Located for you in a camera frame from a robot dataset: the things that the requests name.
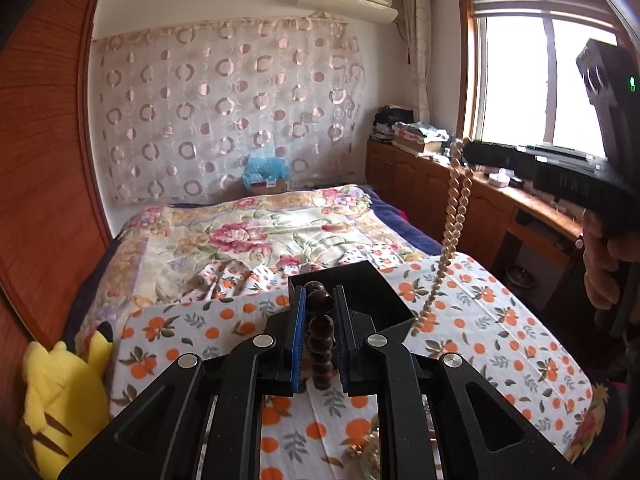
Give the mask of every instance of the roller blind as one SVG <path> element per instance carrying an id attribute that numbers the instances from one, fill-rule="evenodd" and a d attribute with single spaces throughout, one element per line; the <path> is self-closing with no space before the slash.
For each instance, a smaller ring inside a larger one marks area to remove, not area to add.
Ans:
<path id="1" fill-rule="evenodd" d="M 602 0 L 470 0 L 473 16 L 548 16 L 613 28 L 614 15 Z"/>

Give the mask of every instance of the metal bolt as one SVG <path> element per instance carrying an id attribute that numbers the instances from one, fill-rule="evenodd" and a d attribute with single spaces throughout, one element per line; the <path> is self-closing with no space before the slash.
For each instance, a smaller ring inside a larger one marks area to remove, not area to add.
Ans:
<path id="1" fill-rule="evenodd" d="M 371 346 L 375 346 L 375 348 L 383 347 L 387 342 L 388 341 L 386 337 L 384 337 L 382 334 L 371 334 L 369 337 L 367 337 L 367 343 L 369 343 Z"/>
<path id="2" fill-rule="evenodd" d="M 445 354 L 442 358 L 442 362 L 450 368 L 458 368 L 462 366 L 462 357 L 458 354 Z"/>
<path id="3" fill-rule="evenodd" d="M 196 364 L 198 364 L 198 358 L 193 354 L 181 355 L 178 359 L 180 368 L 193 368 Z"/>
<path id="4" fill-rule="evenodd" d="M 254 345 L 258 348 L 267 348 L 273 344 L 273 337 L 268 334 L 260 334 L 254 337 Z"/>

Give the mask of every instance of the window frame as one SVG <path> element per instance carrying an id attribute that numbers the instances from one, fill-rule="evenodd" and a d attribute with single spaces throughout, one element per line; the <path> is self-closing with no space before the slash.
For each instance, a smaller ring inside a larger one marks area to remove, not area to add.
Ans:
<path id="1" fill-rule="evenodd" d="M 486 19 L 473 16 L 471 0 L 459 0 L 460 3 L 460 102 L 458 105 L 458 123 L 456 137 L 459 139 L 479 139 L 484 126 L 484 106 L 486 104 Z M 613 29 L 604 28 L 616 35 L 618 46 L 635 52 L 629 35 L 617 16 L 611 12 Z M 547 37 L 554 33 L 552 20 L 558 17 L 542 16 Z M 594 23 L 581 22 L 591 27 Z M 552 142 L 556 125 L 556 106 L 558 100 L 558 64 L 555 41 L 547 42 L 549 59 L 549 85 L 547 93 L 547 114 L 544 141 Z"/>

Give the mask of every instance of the black ear tip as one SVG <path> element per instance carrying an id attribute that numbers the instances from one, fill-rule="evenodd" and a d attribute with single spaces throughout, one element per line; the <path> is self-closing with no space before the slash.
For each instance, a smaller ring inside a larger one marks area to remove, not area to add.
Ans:
<path id="1" fill-rule="evenodd" d="M 113 343 L 113 328 L 111 327 L 111 323 L 103 321 L 96 330 L 100 332 L 109 343 Z"/>

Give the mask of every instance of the pikachu plush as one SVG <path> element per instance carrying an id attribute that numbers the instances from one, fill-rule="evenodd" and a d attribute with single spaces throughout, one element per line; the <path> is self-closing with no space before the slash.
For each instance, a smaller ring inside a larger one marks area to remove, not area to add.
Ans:
<path id="1" fill-rule="evenodd" d="M 112 343 L 96 331 L 87 361 L 59 341 L 47 350 L 37 342 L 27 347 L 22 375 L 23 445 L 45 480 L 56 480 L 64 466 L 109 422 L 109 401 L 102 385 Z"/>

